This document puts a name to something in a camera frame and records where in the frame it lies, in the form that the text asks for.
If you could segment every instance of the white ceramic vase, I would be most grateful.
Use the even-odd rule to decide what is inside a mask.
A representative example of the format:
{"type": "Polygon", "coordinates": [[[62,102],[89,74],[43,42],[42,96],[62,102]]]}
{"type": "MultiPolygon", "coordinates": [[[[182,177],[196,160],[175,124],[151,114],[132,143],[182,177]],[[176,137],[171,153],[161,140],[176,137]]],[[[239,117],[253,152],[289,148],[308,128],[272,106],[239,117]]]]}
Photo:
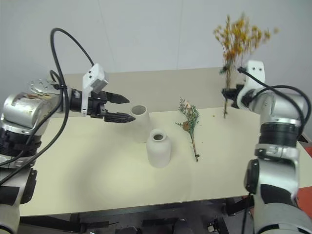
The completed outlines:
{"type": "Polygon", "coordinates": [[[146,143],[152,130],[152,124],[146,106],[134,106],[131,108],[130,114],[136,118],[131,122],[133,139],[137,143],[146,143]]]}
{"type": "Polygon", "coordinates": [[[154,167],[165,167],[170,161],[171,142],[161,129],[153,129],[146,143],[148,160],[154,167]]]}

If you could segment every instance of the flower stem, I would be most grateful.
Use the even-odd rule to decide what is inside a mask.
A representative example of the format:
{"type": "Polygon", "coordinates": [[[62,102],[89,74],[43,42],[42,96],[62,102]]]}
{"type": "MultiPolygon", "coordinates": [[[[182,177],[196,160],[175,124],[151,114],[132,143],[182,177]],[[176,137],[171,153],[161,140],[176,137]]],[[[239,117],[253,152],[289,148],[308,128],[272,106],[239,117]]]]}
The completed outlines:
{"type": "Polygon", "coordinates": [[[196,153],[194,135],[190,133],[190,136],[191,136],[191,139],[192,139],[193,150],[194,150],[194,154],[195,154],[195,160],[196,160],[196,162],[198,162],[199,155],[196,153]]]}
{"type": "Polygon", "coordinates": [[[226,117],[226,114],[228,113],[226,111],[226,107],[228,106],[228,99],[226,98],[225,101],[224,101],[224,110],[223,110],[223,117],[225,118],[226,117]]]}

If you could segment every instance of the white wall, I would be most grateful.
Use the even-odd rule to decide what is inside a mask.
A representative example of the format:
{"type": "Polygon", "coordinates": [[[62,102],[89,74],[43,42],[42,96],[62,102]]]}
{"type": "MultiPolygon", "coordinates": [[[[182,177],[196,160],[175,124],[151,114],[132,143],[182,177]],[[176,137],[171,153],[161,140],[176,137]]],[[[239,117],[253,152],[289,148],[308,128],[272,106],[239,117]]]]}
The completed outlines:
{"type": "MultiPolygon", "coordinates": [[[[260,28],[280,29],[253,57],[264,62],[268,84],[294,85],[312,98],[312,0],[0,1],[0,102],[55,68],[53,27],[73,34],[108,72],[216,67],[222,49],[212,31],[243,11],[260,28]]],[[[89,67],[66,37],[57,35],[56,47],[65,74],[89,67]]],[[[312,124],[306,132],[312,137],[312,124]]]]}

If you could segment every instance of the cable connector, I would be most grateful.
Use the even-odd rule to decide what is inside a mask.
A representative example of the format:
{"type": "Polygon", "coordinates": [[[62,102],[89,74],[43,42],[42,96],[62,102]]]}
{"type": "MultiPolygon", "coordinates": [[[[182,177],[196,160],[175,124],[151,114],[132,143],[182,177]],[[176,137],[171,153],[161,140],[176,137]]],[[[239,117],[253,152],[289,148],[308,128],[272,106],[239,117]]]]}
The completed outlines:
{"type": "Polygon", "coordinates": [[[239,73],[242,73],[242,72],[246,72],[247,69],[246,69],[246,67],[239,67],[239,68],[237,69],[237,71],[238,71],[239,73]]]}
{"type": "Polygon", "coordinates": [[[59,89],[67,89],[67,85],[64,84],[54,84],[53,87],[57,90],[59,89]]]}

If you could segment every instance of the green sprig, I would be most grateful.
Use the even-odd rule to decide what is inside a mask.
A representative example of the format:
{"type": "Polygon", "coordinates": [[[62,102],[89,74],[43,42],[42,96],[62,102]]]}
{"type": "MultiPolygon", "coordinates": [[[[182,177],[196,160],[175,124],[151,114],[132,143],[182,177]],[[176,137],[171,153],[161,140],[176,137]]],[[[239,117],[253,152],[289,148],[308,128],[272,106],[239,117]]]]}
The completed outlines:
{"type": "Polygon", "coordinates": [[[183,98],[180,98],[179,111],[185,115],[187,121],[185,121],[184,123],[176,123],[176,124],[182,127],[184,131],[190,134],[192,144],[193,144],[195,159],[196,159],[196,162],[198,162],[199,155],[196,153],[196,148],[195,148],[194,129],[195,129],[195,126],[198,124],[197,119],[199,117],[199,112],[194,105],[189,104],[183,98]]]}

